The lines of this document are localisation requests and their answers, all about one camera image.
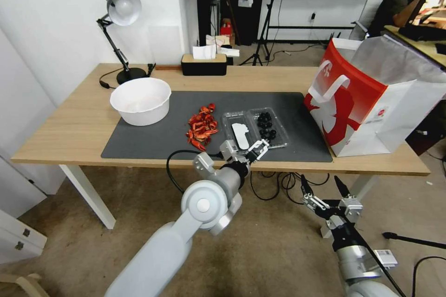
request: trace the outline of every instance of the wooden table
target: wooden table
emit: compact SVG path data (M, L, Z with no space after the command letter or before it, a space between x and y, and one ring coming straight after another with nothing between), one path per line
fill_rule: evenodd
M146 69L146 65L134 66ZM112 90L102 88L98 80L102 74L118 68L118 64L98 65L12 158L17 163L60 165L110 229L115 219L79 165L164 168L166 164L166 160L101 158L120 117L109 103ZM168 82L172 90L306 93L316 70L316 67L228 66L224 77L185 77L181 71L154 71L152 76ZM115 76L115 73L111 74L105 80L116 85ZM170 166L189 168L191 161L172 160ZM351 189L358 197L362 197L376 182L376 175L423 176L430 173L405 143L393 154L333 156L333 162L260 161L253 164L252 169L361 174Z
M438 65L443 68L446 68L446 55L441 53L437 53L437 48L435 47L436 41L414 41L413 39L409 39L406 36L401 35L398 30L398 27L395 26L385 26L384 33L389 34L390 36L396 37L397 40L403 42L407 46L413 48L415 51L423 54L430 60L434 61Z

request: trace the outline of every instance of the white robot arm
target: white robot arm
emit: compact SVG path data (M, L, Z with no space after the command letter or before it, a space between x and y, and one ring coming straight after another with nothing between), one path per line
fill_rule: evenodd
M234 142L225 141L220 151L227 163L219 170L213 168L214 162L205 152L198 154L193 165L203 180L194 182L184 192L181 200L182 215L177 221L159 228L150 237L113 281L105 297L158 296L187 259L195 232L204 229L217 235L231 222L242 204L238 190L250 172L249 167L267 150L268 143L263 140L249 148L246 155L239 155ZM302 175L302 200L327 221L334 237L333 250L339 259L346 296L397 297L385 285L372 281L381 276L380 267L383 264L391 267L396 265L396 260L391 253L387 262L383 258L378 259L379 253L372 255L373 250L364 247L365 241L354 233L355 228L351 223L359 216L362 204L350 195L337 177L335 181L343 198L340 201L323 201L314 196Z
M220 152L227 161L221 169L202 152L193 165L204 178L190 185L183 194L183 214L175 222L159 228L110 285L106 297L158 296L181 268L199 229L219 234L242 205L238 193L250 164L268 150L265 140L257 141L246 155L239 155L233 141L225 141Z
M339 259L339 271L347 297L398 297L384 284L375 282L398 262L390 250L374 251L354 227L361 215L362 204L350 194L347 186L334 177L341 200L321 200L314 195L307 179L301 175L302 201L316 215L326 220L333 237L333 251Z

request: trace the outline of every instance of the clear plastic tray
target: clear plastic tray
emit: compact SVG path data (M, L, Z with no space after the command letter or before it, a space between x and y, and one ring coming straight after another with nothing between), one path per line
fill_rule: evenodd
M248 118L253 122L256 138L260 139L262 137L260 135L260 130L262 128L258 126L257 121L261 113L269 113L271 115L270 122L272 123L272 126L268 128L268 130L276 130L275 138L269 141L268 149L276 149L287 146L289 142L288 134L272 108L258 108L250 109L248 111Z
M258 131L256 131L256 126L253 122L252 116L249 115L248 112L246 111L237 111L237 112L231 112L231 113L224 113L222 116L222 124L223 124L223 129L224 132L226 134L226 138L227 139L232 139L237 147L238 143L237 143L237 139L236 136L234 134L234 131L232 130L232 124L234 123L240 123L240 124L245 124L248 127L248 131L245 136L246 139L248 140L248 144L249 146L251 146L252 144L254 144L259 138L260 138L260 134ZM243 153L248 151L246 150L242 150L239 148L238 152Z

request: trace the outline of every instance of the person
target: person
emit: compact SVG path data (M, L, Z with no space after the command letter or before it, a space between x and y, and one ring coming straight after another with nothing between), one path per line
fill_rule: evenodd
M404 26L418 2L419 0L383 0L368 29L369 36L380 36L386 25Z

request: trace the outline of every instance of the lamp shade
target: lamp shade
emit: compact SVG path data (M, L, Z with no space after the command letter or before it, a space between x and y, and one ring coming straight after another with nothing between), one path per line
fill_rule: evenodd
M107 0L110 20L118 26L129 26L141 13L141 0Z

